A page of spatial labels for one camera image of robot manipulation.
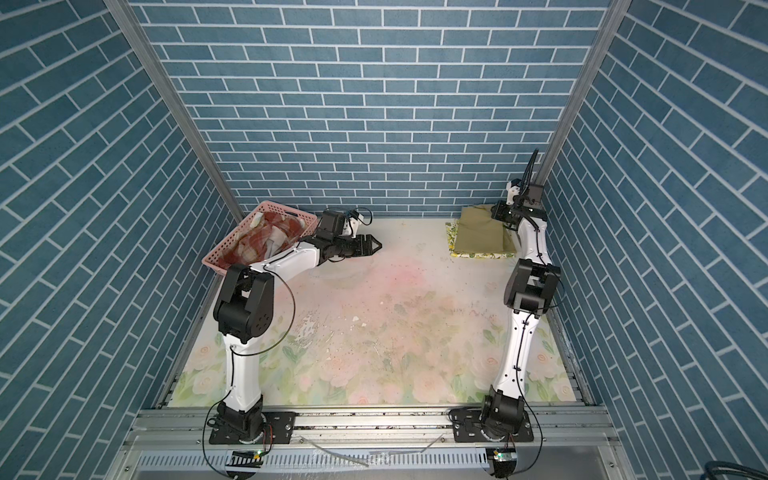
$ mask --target red cloth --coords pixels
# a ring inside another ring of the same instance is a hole
[[[286,234],[286,240],[277,249],[277,253],[294,245],[304,231],[304,227],[296,217],[266,212],[258,225],[243,235],[230,250],[219,258],[218,266],[227,269],[233,263],[249,265],[264,261],[266,241],[270,238],[273,227],[279,228]]]

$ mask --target black rotating base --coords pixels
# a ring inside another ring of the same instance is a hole
[[[484,431],[480,423],[480,410],[453,409],[448,413],[453,423],[453,440],[456,443],[506,442],[506,433],[492,429]],[[511,437],[515,443],[533,442],[533,429],[528,413],[523,413],[519,432]]]
[[[272,444],[273,445],[285,445],[290,443],[291,435],[293,434],[293,423],[296,421],[296,414],[293,412],[262,412],[264,421],[264,430],[267,435],[270,433],[270,426],[272,427]],[[208,425],[211,427],[210,438],[208,442],[211,445],[254,445],[261,446],[266,443],[270,444],[269,439],[264,442],[263,433],[257,436],[255,439],[247,441],[236,430],[230,429],[226,424],[218,421],[218,418],[214,417],[208,420]]]

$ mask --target folded cloth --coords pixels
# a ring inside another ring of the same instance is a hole
[[[492,205],[475,205],[462,208],[458,219],[456,253],[514,253],[515,247],[504,225],[491,218]]]

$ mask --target blue brick wall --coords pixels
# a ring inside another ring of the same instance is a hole
[[[243,208],[446,216],[546,148],[609,0],[257,3],[132,2]]]
[[[101,0],[0,4],[0,162],[0,478],[103,475],[231,219]]]
[[[641,478],[768,467],[766,25],[633,0],[550,176],[566,327]]]

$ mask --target white arm segment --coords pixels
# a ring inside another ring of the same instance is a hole
[[[533,260],[536,263],[546,265],[551,263],[545,237],[547,222],[540,218],[534,219],[534,222],[538,226],[538,232],[531,222],[524,218],[520,220],[517,235],[513,235],[513,237],[519,238],[520,244],[515,245],[518,250],[518,260]],[[514,310],[509,310],[509,327],[504,357],[496,380],[492,384],[495,390],[502,390],[506,396],[517,399],[520,395],[525,394],[525,366],[528,363],[528,353],[538,321],[539,317],[536,315],[526,312],[515,313]]]
[[[295,247],[278,253],[263,262],[253,263],[250,269],[256,272],[274,272],[286,282],[294,278],[304,270],[317,266],[320,261],[320,251],[309,243],[299,243]],[[225,335],[224,345],[227,348],[227,376],[228,382],[232,382],[231,393],[227,397],[227,406],[234,410],[247,412],[261,398],[259,386],[259,357],[232,355],[230,349],[240,355],[256,353],[268,347],[263,345],[261,337],[254,337],[245,345],[235,336]]]

